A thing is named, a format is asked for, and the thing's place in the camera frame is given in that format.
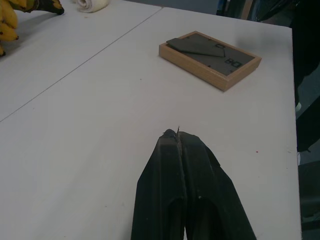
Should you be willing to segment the wooden picture frame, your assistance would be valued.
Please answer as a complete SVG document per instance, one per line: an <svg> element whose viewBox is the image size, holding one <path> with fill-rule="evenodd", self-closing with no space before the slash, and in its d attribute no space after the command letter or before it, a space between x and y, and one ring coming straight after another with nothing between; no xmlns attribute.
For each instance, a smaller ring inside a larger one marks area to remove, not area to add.
<svg viewBox="0 0 320 240"><path fill-rule="evenodd" d="M255 71L262 60L198 31L160 44L158 55L223 92Z"/></svg>

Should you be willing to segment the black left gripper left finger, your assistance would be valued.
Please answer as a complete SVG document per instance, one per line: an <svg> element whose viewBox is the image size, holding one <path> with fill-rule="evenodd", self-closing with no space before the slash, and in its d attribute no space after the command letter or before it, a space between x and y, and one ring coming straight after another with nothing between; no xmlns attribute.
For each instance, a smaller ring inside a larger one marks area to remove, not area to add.
<svg viewBox="0 0 320 240"><path fill-rule="evenodd" d="M130 240L183 240L186 184L177 134L157 140L137 185Z"/></svg>

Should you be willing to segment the dark clothed person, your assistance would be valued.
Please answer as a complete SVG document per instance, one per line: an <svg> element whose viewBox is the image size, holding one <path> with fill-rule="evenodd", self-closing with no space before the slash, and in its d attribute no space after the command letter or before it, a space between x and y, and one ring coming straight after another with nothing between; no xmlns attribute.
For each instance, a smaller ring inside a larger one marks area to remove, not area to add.
<svg viewBox="0 0 320 240"><path fill-rule="evenodd" d="M262 0L267 5L266 12L257 20L264 21L280 12L292 2L296 2L292 30L293 73L295 110L302 107L298 88L305 77L320 66L320 0ZM296 120L297 151L308 151L320 140L320 96Z"/></svg>

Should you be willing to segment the white rolled towel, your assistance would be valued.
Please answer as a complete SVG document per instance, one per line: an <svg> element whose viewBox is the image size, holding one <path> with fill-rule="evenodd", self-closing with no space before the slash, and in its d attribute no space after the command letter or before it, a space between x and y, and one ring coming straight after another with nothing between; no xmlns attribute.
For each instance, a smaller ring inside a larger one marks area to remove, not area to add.
<svg viewBox="0 0 320 240"><path fill-rule="evenodd" d="M106 8L110 0L71 0L82 13L95 13Z"/></svg>

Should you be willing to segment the wooden board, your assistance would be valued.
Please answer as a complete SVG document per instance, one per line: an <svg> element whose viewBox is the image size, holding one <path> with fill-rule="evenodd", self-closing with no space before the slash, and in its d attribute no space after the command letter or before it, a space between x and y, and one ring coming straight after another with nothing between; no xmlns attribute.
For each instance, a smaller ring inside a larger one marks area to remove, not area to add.
<svg viewBox="0 0 320 240"><path fill-rule="evenodd" d="M241 12L241 16L240 18L242 20L247 20L252 8L254 0L244 0L244 4L243 4L243 8L242 8L242 12Z"/></svg>

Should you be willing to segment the yellow banana bunch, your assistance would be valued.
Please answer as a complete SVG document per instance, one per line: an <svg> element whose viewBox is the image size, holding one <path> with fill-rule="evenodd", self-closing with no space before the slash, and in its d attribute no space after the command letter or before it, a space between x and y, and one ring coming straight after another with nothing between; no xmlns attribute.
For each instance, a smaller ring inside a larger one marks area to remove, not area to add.
<svg viewBox="0 0 320 240"><path fill-rule="evenodd" d="M17 41L18 16L16 11L31 13L44 11L62 15L65 10L60 0L0 0L0 58L6 55L2 42Z"/></svg>

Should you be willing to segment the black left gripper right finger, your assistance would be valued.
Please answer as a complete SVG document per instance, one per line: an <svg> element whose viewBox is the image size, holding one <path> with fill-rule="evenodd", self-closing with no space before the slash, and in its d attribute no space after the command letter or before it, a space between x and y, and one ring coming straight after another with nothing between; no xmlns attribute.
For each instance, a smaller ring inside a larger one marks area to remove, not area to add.
<svg viewBox="0 0 320 240"><path fill-rule="evenodd" d="M235 186L196 136L178 134L187 190L187 240L257 240Z"/></svg>

